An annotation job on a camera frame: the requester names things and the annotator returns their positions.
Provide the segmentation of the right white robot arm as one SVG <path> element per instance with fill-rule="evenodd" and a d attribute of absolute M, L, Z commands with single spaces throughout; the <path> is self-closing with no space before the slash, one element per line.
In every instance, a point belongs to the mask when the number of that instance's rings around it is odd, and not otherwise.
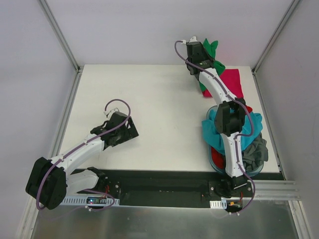
<path fill-rule="evenodd" d="M 220 79 L 214 68 L 214 58 L 207 53 L 203 44 L 190 40 L 186 43 L 186 48 L 186 63 L 190 74 L 206 87 L 217 104 L 214 125 L 224 143 L 227 177 L 214 187 L 214 192 L 220 197 L 231 198 L 238 195 L 247 184 L 241 136 L 245 116 L 249 113 L 245 100 L 237 98 Z"/>

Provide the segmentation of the green t shirt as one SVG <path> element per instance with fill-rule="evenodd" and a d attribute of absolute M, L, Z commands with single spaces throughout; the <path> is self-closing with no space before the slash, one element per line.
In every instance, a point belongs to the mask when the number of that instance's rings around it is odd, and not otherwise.
<path fill-rule="evenodd" d="M 226 69 L 220 61 L 216 60 L 216 50 L 218 47 L 218 40 L 209 42 L 207 38 L 202 42 L 202 47 L 199 52 L 199 66 L 202 69 L 214 68 L 220 76 Z"/>

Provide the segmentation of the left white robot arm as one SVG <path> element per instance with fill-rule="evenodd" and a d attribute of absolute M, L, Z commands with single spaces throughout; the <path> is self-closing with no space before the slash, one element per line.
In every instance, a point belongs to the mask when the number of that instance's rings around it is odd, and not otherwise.
<path fill-rule="evenodd" d="M 106 174 L 95 167 L 75 170 L 88 159 L 139 135 L 133 119 L 114 112 L 102 125 L 93 128 L 77 145 L 51 159 L 41 157 L 33 165 L 25 191 L 36 200 L 36 208 L 55 209 L 68 194 L 91 190 L 106 191 Z"/>

